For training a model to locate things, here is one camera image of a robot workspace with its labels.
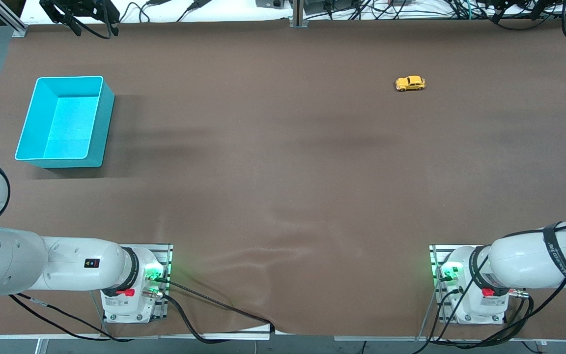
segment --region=gray floor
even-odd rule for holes
[[[7,47],[12,29],[0,27],[0,72],[7,55]],[[365,354],[408,354],[420,348],[421,343],[396,341],[369,341]],[[272,336],[269,341],[257,343],[258,353],[269,354],[360,354],[362,341],[341,342],[333,337],[321,336]],[[36,340],[0,340],[0,353],[31,354],[36,347]],[[566,353],[566,343],[549,342],[546,350],[551,354]],[[131,343],[92,342],[83,340],[50,340],[48,354],[252,354],[255,352],[253,341],[230,341],[218,345],[203,345],[195,340],[136,340]],[[425,354],[447,354],[460,352],[457,349],[430,345]],[[478,348],[479,354],[526,353],[528,350],[520,343],[506,343],[496,348]]]

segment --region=yellow toy car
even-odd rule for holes
[[[427,87],[425,79],[418,75],[407,76],[407,78],[398,78],[395,81],[395,87],[397,90],[409,90],[409,89],[424,89]]]

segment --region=brown table surface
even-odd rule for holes
[[[530,25],[514,22],[511,25]],[[171,242],[173,278],[297,334],[415,336],[429,244],[566,220],[566,39],[553,22],[61,27],[14,38],[0,76],[0,226]],[[418,74],[428,88],[396,92]],[[14,161],[34,81],[101,75],[116,94],[104,166]],[[537,304],[550,291],[534,292]],[[87,292],[31,292],[99,324]],[[202,332],[259,325],[180,294]],[[57,316],[72,329],[90,329]],[[483,338],[497,328],[451,328]],[[117,335],[186,332],[167,320]],[[58,333],[0,297],[0,334]],[[566,339],[566,291],[521,338]]]

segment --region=blue plastic bin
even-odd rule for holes
[[[101,166],[114,101],[101,76],[38,78],[14,158],[42,168]]]

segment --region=red button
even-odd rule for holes
[[[484,288],[484,289],[481,290],[481,295],[493,296],[493,295],[495,295],[495,291],[493,289]]]
[[[116,291],[117,294],[124,294],[126,296],[135,296],[135,289],[125,289],[124,291]]]

